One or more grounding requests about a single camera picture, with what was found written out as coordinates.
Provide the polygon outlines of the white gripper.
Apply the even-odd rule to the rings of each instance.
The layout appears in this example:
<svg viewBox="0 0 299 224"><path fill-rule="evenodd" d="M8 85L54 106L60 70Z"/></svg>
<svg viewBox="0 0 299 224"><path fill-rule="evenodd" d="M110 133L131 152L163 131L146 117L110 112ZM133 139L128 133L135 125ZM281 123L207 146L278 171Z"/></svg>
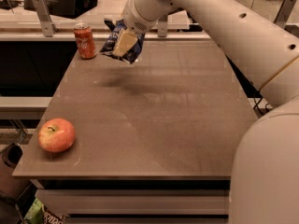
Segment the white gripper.
<svg viewBox="0 0 299 224"><path fill-rule="evenodd" d="M116 43L112 54L117 57L122 57L135 45L136 33L145 34L156 24L156 20L149 21L138 13L134 0L126 2L122 16L127 29L115 31Z"/></svg>

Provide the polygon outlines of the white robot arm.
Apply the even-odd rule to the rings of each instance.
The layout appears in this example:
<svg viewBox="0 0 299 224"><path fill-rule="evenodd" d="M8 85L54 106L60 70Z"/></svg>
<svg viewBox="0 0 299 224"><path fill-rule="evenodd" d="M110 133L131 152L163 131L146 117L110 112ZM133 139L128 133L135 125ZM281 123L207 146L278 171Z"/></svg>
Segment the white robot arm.
<svg viewBox="0 0 299 224"><path fill-rule="evenodd" d="M229 224L299 224L298 39L235 0L128 0L117 24L144 34L186 10L272 106L241 139Z"/></svg>

